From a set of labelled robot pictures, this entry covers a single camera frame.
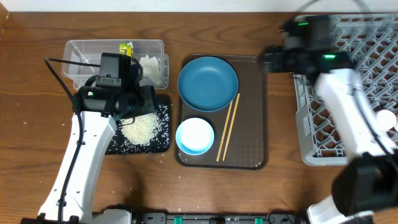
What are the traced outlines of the white tissue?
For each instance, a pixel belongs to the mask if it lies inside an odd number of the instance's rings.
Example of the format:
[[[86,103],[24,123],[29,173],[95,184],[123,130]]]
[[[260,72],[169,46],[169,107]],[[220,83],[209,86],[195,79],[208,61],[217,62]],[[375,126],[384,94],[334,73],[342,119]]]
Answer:
[[[139,63],[143,68],[143,77],[149,78],[153,83],[159,85],[161,81],[158,59],[146,55],[140,58]]]

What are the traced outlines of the yellow green snack wrapper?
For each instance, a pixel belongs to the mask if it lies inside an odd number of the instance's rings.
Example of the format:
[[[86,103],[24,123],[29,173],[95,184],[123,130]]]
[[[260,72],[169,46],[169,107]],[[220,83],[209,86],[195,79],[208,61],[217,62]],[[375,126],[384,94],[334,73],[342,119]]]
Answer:
[[[128,42],[128,43],[121,43],[119,45],[119,53],[121,55],[127,55],[131,58],[133,58],[133,45],[132,42]]]

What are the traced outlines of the light blue rice bowl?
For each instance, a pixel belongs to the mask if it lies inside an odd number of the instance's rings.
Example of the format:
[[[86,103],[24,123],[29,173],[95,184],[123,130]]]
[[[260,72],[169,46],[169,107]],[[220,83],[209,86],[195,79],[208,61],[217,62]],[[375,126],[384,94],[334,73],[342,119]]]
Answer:
[[[206,153],[213,145],[215,132],[209,122],[201,118],[183,121],[175,133],[178,148],[191,156]]]

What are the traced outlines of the dark blue plate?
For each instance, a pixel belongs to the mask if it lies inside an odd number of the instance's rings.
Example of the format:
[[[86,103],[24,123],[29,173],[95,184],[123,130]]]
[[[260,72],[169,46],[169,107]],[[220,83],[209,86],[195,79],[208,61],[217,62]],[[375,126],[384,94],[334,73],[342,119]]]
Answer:
[[[178,93],[191,108],[213,112],[226,107],[239,88],[237,73],[218,57],[199,57],[188,62],[178,76]]]

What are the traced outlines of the pink white cup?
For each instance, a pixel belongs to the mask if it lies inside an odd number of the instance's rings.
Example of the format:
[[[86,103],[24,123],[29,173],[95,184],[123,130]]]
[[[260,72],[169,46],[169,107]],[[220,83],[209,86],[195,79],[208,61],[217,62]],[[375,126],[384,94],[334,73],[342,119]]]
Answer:
[[[379,110],[376,112],[376,121],[381,131],[387,132],[397,124],[397,116],[389,110]]]

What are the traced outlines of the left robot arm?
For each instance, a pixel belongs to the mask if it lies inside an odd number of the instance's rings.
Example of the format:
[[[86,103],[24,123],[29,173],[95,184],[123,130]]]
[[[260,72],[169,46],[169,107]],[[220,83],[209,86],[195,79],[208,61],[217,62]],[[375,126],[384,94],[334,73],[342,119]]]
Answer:
[[[56,181],[37,218],[22,223],[133,223],[132,210],[117,204],[93,215],[93,199],[106,149],[120,119],[136,119],[158,108],[154,87],[140,85],[143,67],[136,58],[102,53],[99,73],[75,94],[72,130]]]

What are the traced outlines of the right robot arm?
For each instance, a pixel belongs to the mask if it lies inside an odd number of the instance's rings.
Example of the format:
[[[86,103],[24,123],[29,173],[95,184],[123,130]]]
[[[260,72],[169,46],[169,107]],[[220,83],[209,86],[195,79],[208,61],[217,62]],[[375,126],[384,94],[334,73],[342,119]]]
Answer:
[[[305,76],[326,104],[346,149],[348,165],[331,194],[309,206],[299,223],[368,223],[374,212],[397,206],[397,144],[379,129],[348,52],[331,45],[328,15],[289,19],[284,43],[265,49],[266,73]]]

